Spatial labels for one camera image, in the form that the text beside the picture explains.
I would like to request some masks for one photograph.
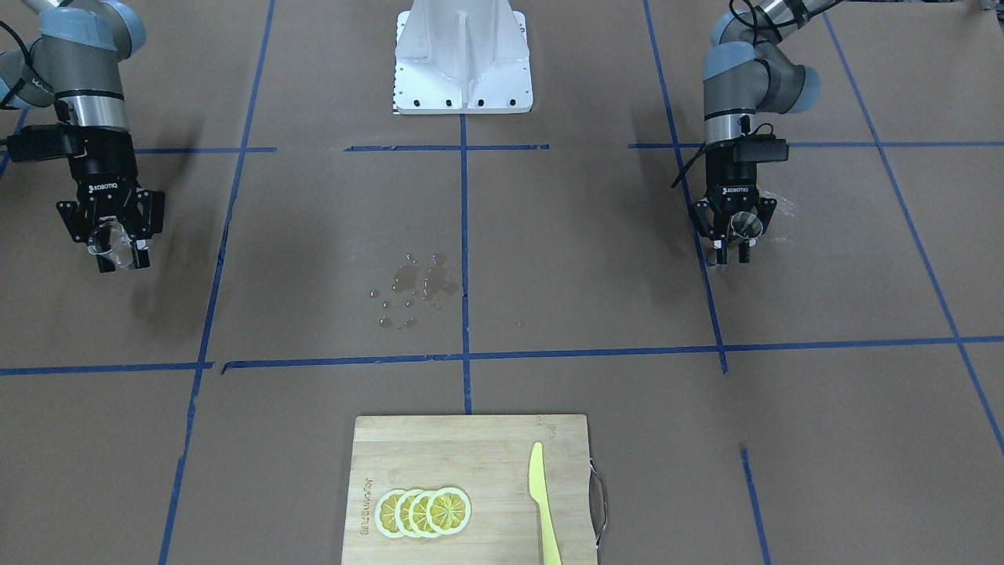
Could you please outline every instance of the yellow knife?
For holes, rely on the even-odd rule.
[[[544,481],[544,447],[540,442],[533,445],[530,453],[530,497],[540,509],[540,538],[544,548],[544,565],[561,565],[558,541],[554,537],[551,524],[551,508],[547,502],[547,483]]]

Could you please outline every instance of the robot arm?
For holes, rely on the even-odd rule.
[[[118,62],[147,40],[143,21],[117,0],[23,0],[41,38],[0,53],[2,107],[54,105],[58,123],[7,137],[11,161],[66,157],[76,201],[56,209],[98,270],[150,266],[148,240],[163,230],[165,196],[137,181]]]
[[[765,0],[755,7],[746,2],[749,9],[739,11],[730,4],[712,29],[704,64],[705,145],[698,155],[706,156],[708,187],[690,214],[720,264],[728,262],[730,244],[738,244],[740,262],[749,262],[750,247],[777,205],[760,196],[756,166],[786,161],[788,145],[772,125],[760,133],[757,113],[804,111],[819,94],[818,73],[792,63],[778,44],[841,1]]]

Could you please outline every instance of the knife handle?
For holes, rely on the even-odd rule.
[[[540,538],[544,547],[544,565],[561,565],[561,554],[558,553],[558,540],[554,537],[549,508],[540,508]]]

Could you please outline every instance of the stack of lemon slices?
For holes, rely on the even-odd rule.
[[[395,489],[381,497],[376,508],[376,529],[394,539],[452,536],[471,519],[471,499],[456,487],[439,491]]]

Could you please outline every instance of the wooden cutting board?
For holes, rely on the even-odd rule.
[[[544,446],[544,473],[562,565],[595,565],[585,416],[360,416],[355,420],[342,565],[542,563],[527,469]],[[376,502],[394,489],[457,487],[467,527],[433,540],[390,539]]]

